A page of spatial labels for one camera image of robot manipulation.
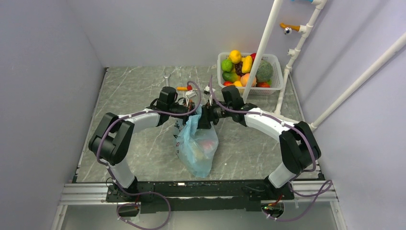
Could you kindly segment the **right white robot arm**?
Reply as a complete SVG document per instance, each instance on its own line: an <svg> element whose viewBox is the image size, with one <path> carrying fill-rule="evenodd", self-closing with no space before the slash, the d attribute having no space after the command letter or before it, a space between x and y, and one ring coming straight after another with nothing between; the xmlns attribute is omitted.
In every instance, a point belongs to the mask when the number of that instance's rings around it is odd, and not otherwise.
<svg viewBox="0 0 406 230"><path fill-rule="evenodd" d="M321 157L310 126L304 121L279 120L256 105L245 103L233 85L224 87L221 92L223 101L211 99L202 106L198 127L209 129L220 119L230 117L234 122L276 140L280 145L282 162L266 177L264 194L270 199L277 198L282 193L282 187L306 171L307 167L314 167Z"/></svg>

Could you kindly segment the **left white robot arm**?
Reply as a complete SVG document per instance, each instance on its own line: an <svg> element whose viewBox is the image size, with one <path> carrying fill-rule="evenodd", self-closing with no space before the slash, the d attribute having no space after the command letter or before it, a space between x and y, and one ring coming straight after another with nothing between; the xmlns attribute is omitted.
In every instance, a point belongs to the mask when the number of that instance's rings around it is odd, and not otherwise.
<svg viewBox="0 0 406 230"><path fill-rule="evenodd" d="M132 135L158 127L170 117L186 121L196 114L198 106L190 101L181 104L176 89L165 86L159 97L140 112L129 115L106 113L102 117L88 142L88 149L95 154L97 162L107 168L123 200L132 201L138 193L138 180L126 161Z"/></svg>

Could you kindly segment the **light blue plastic bag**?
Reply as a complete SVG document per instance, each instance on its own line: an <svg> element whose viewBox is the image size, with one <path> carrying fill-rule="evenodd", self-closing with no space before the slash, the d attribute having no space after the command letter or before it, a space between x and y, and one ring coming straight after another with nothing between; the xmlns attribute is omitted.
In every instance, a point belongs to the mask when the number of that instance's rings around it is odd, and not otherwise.
<svg viewBox="0 0 406 230"><path fill-rule="evenodd" d="M189 116L183 124L181 119L176 119L173 136L175 153L187 170L195 177L205 178L210 174L214 154L217 151L219 140L214 127L211 129L198 129L202 107L197 108L197 115ZM204 152L201 147L202 140L217 142L217 148L212 152Z"/></svg>

